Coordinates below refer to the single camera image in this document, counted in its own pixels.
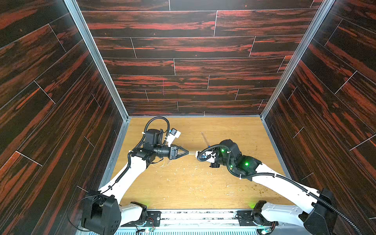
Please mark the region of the clear glass test tube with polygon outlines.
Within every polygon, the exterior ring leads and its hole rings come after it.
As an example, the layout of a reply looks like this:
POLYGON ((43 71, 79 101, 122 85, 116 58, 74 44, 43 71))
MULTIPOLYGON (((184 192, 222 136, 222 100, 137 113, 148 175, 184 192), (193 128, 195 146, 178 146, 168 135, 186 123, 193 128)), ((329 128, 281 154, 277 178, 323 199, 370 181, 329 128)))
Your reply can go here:
POLYGON ((210 144, 209 144, 209 142, 208 142, 208 140, 207 140, 205 134, 204 134, 203 132, 200 132, 200 133, 201 133, 201 135, 202 135, 202 138, 203 138, 205 144, 206 144, 207 146, 210 146, 210 144))

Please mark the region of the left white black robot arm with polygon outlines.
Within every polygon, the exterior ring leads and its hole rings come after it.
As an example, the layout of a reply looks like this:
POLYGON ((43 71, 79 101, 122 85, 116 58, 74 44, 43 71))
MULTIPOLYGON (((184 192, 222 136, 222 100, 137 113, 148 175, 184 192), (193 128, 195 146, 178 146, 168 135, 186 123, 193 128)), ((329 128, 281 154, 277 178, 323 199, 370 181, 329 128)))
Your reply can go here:
POLYGON ((122 206, 120 201, 155 158, 175 160, 188 155, 189 151, 173 144, 181 135, 178 130, 168 131, 164 141, 161 140, 163 134, 163 130, 145 131, 140 145, 128 153, 127 165, 109 183, 98 191, 88 192, 82 199, 81 226, 85 231, 113 235, 120 226, 129 223, 142 226, 147 222, 146 205, 132 202, 122 206))

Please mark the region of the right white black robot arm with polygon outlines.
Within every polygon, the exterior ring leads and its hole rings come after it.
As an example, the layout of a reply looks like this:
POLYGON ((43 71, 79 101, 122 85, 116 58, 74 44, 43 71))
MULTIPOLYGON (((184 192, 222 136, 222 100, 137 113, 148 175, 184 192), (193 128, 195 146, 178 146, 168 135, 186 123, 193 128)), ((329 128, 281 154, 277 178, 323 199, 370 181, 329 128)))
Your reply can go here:
POLYGON ((291 180, 269 168, 260 160, 243 155, 236 143, 224 140, 196 157, 211 167, 225 166, 239 179, 263 185, 293 203, 292 206, 259 201, 252 210, 252 220, 259 226, 274 227, 284 222, 305 228, 312 235, 332 235, 338 214, 335 199, 327 189, 317 190, 291 180))

